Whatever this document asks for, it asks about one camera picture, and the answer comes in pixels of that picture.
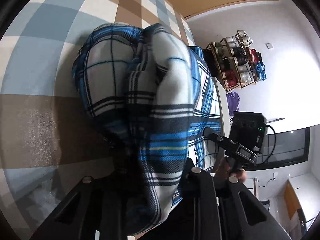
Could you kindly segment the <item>right hand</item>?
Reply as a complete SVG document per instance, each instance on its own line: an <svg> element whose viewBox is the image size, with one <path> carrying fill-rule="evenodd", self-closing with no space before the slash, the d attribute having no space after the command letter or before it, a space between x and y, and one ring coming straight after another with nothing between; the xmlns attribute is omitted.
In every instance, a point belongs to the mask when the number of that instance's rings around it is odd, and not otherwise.
<svg viewBox="0 0 320 240"><path fill-rule="evenodd" d="M230 176L234 176L234 177L238 178L238 180L243 183L247 179L247 173L244 169L240 169L236 172L231 172L231 168L227 162L227 158L223 157L220 161L220 164L219 164L216 172L215 172L215 177L222 179L222 180L226 180Z"/></svg>

